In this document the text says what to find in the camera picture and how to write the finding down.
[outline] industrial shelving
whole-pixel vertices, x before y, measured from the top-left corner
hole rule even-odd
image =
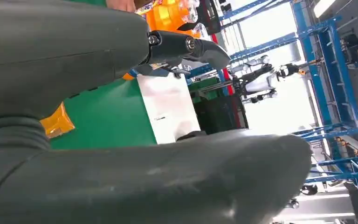
[[[272,49],[296,42],[297,40],[301,41],[304,55],[308,62],[317,58],[323,58],[323,64],[309,66],[313,91],[318,105],[318,108],[315,109],[319,110],[322,123],[319,124],[319,127],[302,130],[294,134],[309,142],[327,139],[329,147],[332,150],[331,160],[321,161],[313,164],[313,166],[334,165],[334,167],[337,167],[338,170],[321,172],[324,175],[321,175],[320,177],[308,178],[306,183],[334,180],[354,180],[354,184],[356,184],[358,188],[358,157],[346,158],[342,153],[340,153],[339,145],[336,141],[336,138],[339,136],[348,136],[358,133],[358,107],[350,82],[349,72],[345,64],[344,55],[341,51],[340,37],[336,27],[336,22],[340,20],[340,17],[333,17],[317,24],[310,24],[308,22],[307,25],[304,17],[306,7],[304,7],[303,3],[297,0],[257,0],[222,15],[220,17],[222,27],[226,28],[228,26],[232,26],[256,14],[289,2],[292,5],[292,10],[296,20],[297,32],[287,34],[253,48],[236,52],[231,55],[231,63],[235,63],[243,58],[253,57],[265,53]],[[255,11],[242,18],[237,18],[236,20],[228,23],[223,22],[223,20],[228,18],[234,16],[238,17],[238,15],[242,12],[255,8],[256,6],[260,6],[261,4],[263,4],[263,6],[257,8]],[[311,36],[314,36],[313,38],[317,40],[316,44],[318,46],[315,46],[315,41],[311,41]],[[327,73],[328,82],[330,84],[328,87],[330,88],[329,90],[325,89],[323,86],[318,66],[323,66]],[[207,64],[193,69],[188,77],[196,77],[213,70],[214,68]],[[331,101],[331,99],[330,101],[326,99],[326,94],[329,92],[332,93],[331,98],[333,101]],[[336,113],[329,110],[328,102],[336,107]],[[333,122],[333,116],[337,117],[338,122]]]

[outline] bright light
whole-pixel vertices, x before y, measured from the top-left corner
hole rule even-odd
[[[314,7],[314,13],[319,18],[336,0],[320,0]]]
[[[299,202],[305,202],[305,201],[331,199],[331,198],[342,198],[342,197],[349,197],[349,194],[298,196],[298,197],[296,197],[296,199]]]
[[[348,217],[355,216],[355,213],[329,213],[329,214],[298,214],[298,215],[282,215],[274,217],[275,221],[280,220],[296,220],[310,218],[329,218],[329,217]]]
[[[314,109],[315,109],[317,123],[321,126],[321,125],[323,125],[322,124],[322,118],[321,118],[320,113],[319,113],[319,107],[317,106],[317,101],[316,101],[316,97],[315,97],[315,94],[314,94],[314,88],[312,86],[311,80],[308,80],[308,88],[310,89],[312,104],[313,104]],[[327,144],[326,139],[323,139],[323,145],[324,145],[324,149],[326,151],[326,154],[328,156],[330,156],[331,155],[330,148],[329,148],[329,145]]]

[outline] red stripe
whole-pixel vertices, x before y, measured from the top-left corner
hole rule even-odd
[[[217,41],[217,37],[216,37],[215,34],[212,34],[211,37],[212,37],[213,42],[219,44],[219,42]],[[223,68],[223,75],[224,75],[224,78],[225,78],[226,80],[230,80],[230,76],[228,75],[228,70],[227,70],[227,68]],[[229,94],[230,96],[234,94],[233,88],[232,88],[231,86],[228,86],[227,89],[228,89],[228,94]]]

